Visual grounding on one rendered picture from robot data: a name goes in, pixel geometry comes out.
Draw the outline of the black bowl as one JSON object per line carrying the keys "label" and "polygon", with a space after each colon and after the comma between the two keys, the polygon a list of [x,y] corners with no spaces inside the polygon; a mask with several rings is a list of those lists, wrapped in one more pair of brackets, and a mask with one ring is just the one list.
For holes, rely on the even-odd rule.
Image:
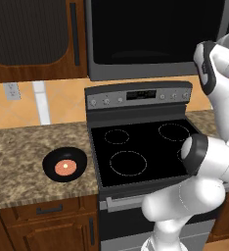
{"label": "black bowl", "polygon": [[[70,176],[59,176],[55,172],[55,166],[62,160],[73,160],[76,162],[76,171]],[[70,182],[79,178],[86,170],[87,156],[78,148],[61,147],[48,153],[43,161],[42,167],[45,175],[56,182]]]}

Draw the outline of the grey oven door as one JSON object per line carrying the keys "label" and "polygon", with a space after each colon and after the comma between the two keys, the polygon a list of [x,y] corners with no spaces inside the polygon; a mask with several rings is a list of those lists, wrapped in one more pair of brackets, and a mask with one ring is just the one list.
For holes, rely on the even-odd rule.
{"label": "grey oven door", "polygon": [[[140,251],[151,236],[154,223],[142,214],[141,207],[109,213],[106,198],[132,197],[129,194],[99,195],[99,236],[101,251]],[[188,251],[203,251],[208,236],[219,215],[219,209],[193,216],[180,232],[180,241]]]}

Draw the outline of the dark wooden cupboard door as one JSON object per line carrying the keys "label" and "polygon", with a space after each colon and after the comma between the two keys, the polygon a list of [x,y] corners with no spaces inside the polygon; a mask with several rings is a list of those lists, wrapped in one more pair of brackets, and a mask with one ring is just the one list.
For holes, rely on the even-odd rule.
{"label": "dark wooden cupboard door", "polygon": [[[76,4],[79,66],[70,3]],[[0,82],[86,76],[83,0],[0,0]]]}

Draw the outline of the grey stove with black hob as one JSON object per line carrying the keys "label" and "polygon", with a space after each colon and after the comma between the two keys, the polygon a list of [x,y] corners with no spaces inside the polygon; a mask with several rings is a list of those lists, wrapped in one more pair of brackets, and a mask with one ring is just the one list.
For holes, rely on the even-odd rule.
{"label": "grey stove with black hob", "polygon": [[[181,148],[189,136],[202,134],[185,115],[191,91],[188,81],[86,88],[87,127],[99,195],[146,196],[191,177]],[[183,99],[186,92],[189,98]],[[105,98],[110,99],[109,105],[104,105]],[[93,99],[96,107],[90,105]]]}

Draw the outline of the brown wooden drawer front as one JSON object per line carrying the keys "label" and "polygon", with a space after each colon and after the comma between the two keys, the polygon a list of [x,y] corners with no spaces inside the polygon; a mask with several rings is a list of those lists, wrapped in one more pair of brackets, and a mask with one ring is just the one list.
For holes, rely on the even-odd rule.
{"label": "brown wooden drawer front", "polygon": [[[36,215],[36,208],[56,208],[63,204],[63,211],[57,213]],[[97,196],[88,195],[44,203],[30,204],[7,209],[0,209],[0,216],[7,225],[37,221],[42,218],[58,217],[63,215],[78,215],[91,213],[97,210]]]}

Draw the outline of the grey wall socket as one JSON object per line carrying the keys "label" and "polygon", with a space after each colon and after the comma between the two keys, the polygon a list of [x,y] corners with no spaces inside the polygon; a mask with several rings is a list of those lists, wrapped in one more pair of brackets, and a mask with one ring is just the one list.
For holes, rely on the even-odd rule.
{"label": "grey wall socket", "polygon": [[3,84],[5,94],[8,100],[20,100],[21,95],[16,82],[7,82]]}

